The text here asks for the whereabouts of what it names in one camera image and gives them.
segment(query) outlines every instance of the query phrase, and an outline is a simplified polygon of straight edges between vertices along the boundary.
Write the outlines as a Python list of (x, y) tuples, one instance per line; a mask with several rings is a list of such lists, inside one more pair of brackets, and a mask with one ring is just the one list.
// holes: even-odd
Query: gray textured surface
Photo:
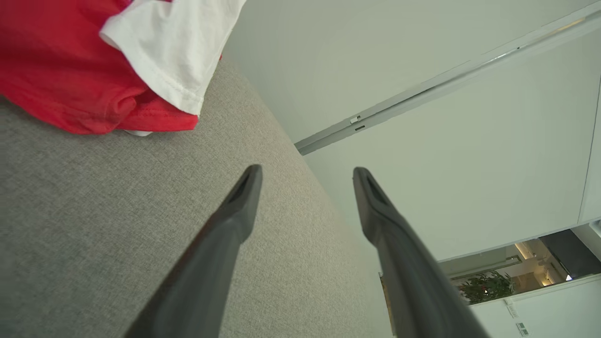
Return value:
[(70, 135), (2, 100), (2, 336), (122, 335), (253, 163), (221, 336), (390, 336), (377, 267), (247, 81), (221, 62), (206, 98), (196, 130), (146, 138)]

